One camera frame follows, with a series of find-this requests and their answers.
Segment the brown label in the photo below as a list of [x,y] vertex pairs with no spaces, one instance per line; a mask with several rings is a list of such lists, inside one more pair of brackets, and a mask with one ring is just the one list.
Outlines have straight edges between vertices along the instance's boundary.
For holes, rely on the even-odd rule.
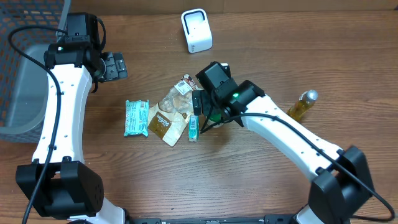
[[156,135],[158,135],[161,139],[163,139],[164,135],[169,130],[171,125],[172,122],[169,119],[167,119],[161,113],[157,112],[150,121],[148,128]]

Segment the bottle with yellow liquid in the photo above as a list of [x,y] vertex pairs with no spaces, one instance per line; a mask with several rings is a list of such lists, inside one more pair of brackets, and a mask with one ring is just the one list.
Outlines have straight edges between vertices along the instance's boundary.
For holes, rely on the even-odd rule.
[[309,90],[303,93],[296,104],[294,104],[287,114],[296,121],[300,121],[305,114],[318,99],[318,92],[316,90]]

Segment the plastic basket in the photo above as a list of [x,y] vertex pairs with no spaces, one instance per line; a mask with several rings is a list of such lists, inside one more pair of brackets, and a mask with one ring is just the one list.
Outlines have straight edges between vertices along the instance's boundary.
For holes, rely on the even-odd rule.
[[[47,72],[21,57],[7,42],[10,31],[26,25],[65,30],[70,0],[0,1],[0,139],[38,142],[47,104]],[[54,31],[30,29],[14,35],[14,43],[44,63],[44,52],[57,41]]]

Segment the wooden table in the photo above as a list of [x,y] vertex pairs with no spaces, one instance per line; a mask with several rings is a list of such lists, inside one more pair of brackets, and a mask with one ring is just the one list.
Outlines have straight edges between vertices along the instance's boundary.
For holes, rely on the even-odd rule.
[[[104,16],[106,50],[123,52],[129,78],[88,97],[83,148],[105,196],[133,217],[258,217],[294,213],[309,183],[269,142],[224,125],[175,147],[155,134],[123,137],[126,100],[153,106],[186,73],[227,62],[234,79],[251,80],[283,109],[304,91],[320,97],[303,125],[368,158],[377,191],[398,208],[398,13],[280,12],[212,14],[213,48],[189,54],[180,15]],[[15,183],[36,144],[0,142],[0,223],[20,223],[27,199]],[[371,199],[358,212],[387,216]],[[29,223],[65,223],[41,218]]]

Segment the small teal package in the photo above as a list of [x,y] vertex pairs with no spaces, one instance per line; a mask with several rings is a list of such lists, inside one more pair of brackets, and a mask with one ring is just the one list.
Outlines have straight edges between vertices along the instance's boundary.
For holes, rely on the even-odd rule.
[[148,101],[126,100],[126,124],[124,136],[143,134],[148,137]]

